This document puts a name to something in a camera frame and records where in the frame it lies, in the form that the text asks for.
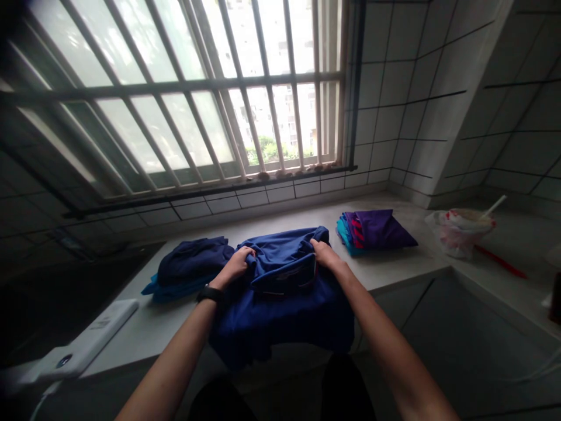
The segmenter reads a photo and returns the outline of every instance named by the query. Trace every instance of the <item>left hand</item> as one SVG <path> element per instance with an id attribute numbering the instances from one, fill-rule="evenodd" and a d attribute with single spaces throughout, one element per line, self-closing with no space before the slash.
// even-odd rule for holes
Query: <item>left hand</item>
<path id="1" fill-rule="evenodd" d="M 255 250 L 244 246 L 236 251 L 209 286 L 223 291 L 232 281 L 242 276 L 247 270 L 245 258 L 248 254 L 255 257 Z"/>

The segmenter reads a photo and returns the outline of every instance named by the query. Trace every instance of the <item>window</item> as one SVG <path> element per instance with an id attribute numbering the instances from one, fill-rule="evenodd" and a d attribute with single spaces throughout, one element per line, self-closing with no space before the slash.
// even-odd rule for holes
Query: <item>window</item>
<path id="1" fill-rule="evenodd" d="M 342 0 L 37 0 L 5 103 L 98 198 L 341 157 Z"/>

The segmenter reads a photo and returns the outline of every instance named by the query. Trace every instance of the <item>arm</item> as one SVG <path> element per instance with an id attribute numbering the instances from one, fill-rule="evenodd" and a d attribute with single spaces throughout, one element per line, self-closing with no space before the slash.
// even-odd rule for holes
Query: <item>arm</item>
<path id="1" fill-rule="evenodd" d="M 223 291 L 247 269 L 249 247 L 234 253 L 210 287 Z M 209 335 L 217 303 L 205 299 L 196 305 L 154 365 L 144 376 L 116 420 L 170 420 L 183 398 L 200 352 Z"/>
<path id="2" fill-rule="evenodd" d="M 335 274 L 345 292 L 402 418 L 406 421 L 459 420 L 415 351 L 347 263 L 327 244 L 315 240 L 311 243 L 318 263 Z"/>

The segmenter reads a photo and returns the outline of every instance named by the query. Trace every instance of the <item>purple cloth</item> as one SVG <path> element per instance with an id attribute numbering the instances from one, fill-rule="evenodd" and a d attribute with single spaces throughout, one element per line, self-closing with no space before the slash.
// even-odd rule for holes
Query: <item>purple cloth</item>
<path id="1" fill-rule="evenodd" d="M 348 224 L 353 217 L 361 223 L 366 250 L 390 250 L 418 246 L 417 241 L 399 224 L 392 213 L 392 209 L 384 209 L 345 212 L 344 215 Z M 350 226 L 349 231 L 353 235 L 354 230 Z"/>

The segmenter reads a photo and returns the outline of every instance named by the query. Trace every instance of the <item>black watch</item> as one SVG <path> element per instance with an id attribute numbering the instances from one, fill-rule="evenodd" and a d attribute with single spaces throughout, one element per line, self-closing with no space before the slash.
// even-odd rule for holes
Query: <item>black watch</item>
<path id="1" fill-rule="evenodd" d="M 219 289 L 209 287 L 209 284 L 206 284 L 197 296 L 197 303 L 203 301 L 205 298 L 209 298 L 217 303 L 220 303 L 224 299 L 224 292 Z"/>

